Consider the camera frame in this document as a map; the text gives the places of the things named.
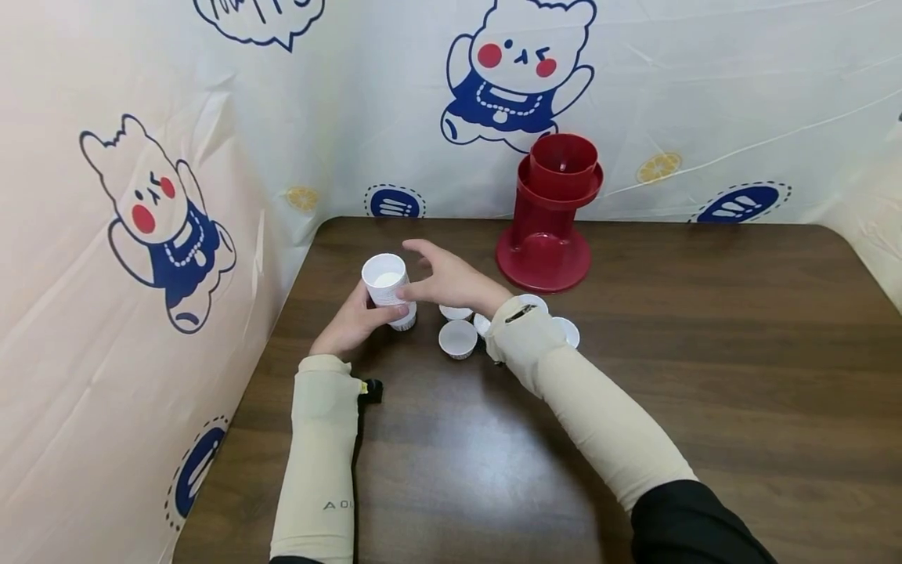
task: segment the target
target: person's left hand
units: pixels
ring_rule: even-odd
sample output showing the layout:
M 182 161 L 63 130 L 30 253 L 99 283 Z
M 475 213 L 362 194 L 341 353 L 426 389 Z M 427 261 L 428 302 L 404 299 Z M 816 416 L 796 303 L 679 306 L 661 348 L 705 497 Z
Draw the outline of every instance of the person's left hand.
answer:
M 381 325 L 402 319 L 406 305 L 369 309 L 369 293 L 364 281 L 347 297 L 332 322 L 310 347 L 310 355 L 335 355 L 339 358 L 360 346 Z

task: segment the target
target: cartoon bear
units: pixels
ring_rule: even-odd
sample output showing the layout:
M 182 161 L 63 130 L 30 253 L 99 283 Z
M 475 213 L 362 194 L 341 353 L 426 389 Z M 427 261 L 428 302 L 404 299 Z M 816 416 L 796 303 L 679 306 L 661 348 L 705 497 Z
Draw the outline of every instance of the cartoon bear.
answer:
M 454 101 L 442 115 L 445 138 L 504 141 L 527 153 L 539 137 L 557 133 L 555 116 L 594 77 L 592 67 L 579 64 L 594 19 L 593 0 L 495 0 L 483 27 L 451 44 L 447 80 Z
M 128 114 L 111 141 L 84 131 L 79 142 L 113 202 L 113 254 L 135 280 L 163 290 L 177 330 L 197 333 L 221 275 L 235 267 L 235 244 L 207 214 L 194 172 L 183 160 L 173 164 Z

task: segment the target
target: cartoon bear face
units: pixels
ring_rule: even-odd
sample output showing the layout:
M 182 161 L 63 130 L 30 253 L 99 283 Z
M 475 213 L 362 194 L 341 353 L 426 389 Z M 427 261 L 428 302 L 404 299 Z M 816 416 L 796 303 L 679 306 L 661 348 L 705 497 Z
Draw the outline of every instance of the cartoon bear face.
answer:
M 81 150 L 135 239 L 164 243 L 184 227 L 188 196 L 179 175 L 137 119 L 124 116 L 122 129 L 109 142 L 83 133 Z
M 521 94 L 564 84 L 595 19 L 592 0 L 570 5 L 496 0 L 470 49 L 470 64 L 496 87 Z

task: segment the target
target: upside-down paper cup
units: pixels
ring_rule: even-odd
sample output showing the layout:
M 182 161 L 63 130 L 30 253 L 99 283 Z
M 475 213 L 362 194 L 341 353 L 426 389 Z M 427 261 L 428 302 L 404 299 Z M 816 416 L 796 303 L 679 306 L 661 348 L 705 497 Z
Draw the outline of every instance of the upside-down paper cup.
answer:
M 489 327 L 491 326 L 492 322 L 482 313 L 477 313 L 473 316 L 473 327 L 476 328 L 476 333 L 479 334 L 479 338 L 485 339 L 485 334 L 489 332 Z
M 470 319 L 473 310 L 470 308 L 450 308 L 448 306 L 438 306 L 438 310 L 442 312 L 448 321 L 457 321 L 459 319 Z
M 545 301 L 542 300 L 536 294 L 521 294 L 518 297 L 520 298 L 520 301 L 522 301 L 523 303 L 528 304 L 528 305 L 534 305 L 537 308 L 539 308 L 540 310 L 548 313 L 548 304 L 545 303 Z
M 448 321 L 438 332 L 438 345 L 451 358 L 464 360 L 473 353 L 478 338 L 473 323 L 458 319 Z
M 566 335 L 566 342 L 569 346 L 573 348 L 579 347 L 579 329 L 576 328 L 574 322 L 570 319 L 566 318 L 551 318 L 555 323 L 558 324 L 564 330 L 564 335 Z
M 407 265 L 396 254 L 377 254 L 366 261 L 361 277 L 370 292 L 370 298 L 377 307 L 397 306 L 407 303 L 410 312 L 403 318 L 389 323 L 396 331 L 406 331 L 417 322 L 417 302 L 406 302 L 398 298 L 395 292 L 408 283 Z

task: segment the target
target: speech bubble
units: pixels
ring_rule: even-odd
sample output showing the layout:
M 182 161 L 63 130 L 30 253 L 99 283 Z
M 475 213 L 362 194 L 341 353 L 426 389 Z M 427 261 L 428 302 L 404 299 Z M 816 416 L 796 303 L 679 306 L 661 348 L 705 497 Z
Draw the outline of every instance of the speech bubble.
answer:
M 194 7 L 228 39 L 291 52 L 294 40 L 323 15 L 326 0 L 194 0 Z

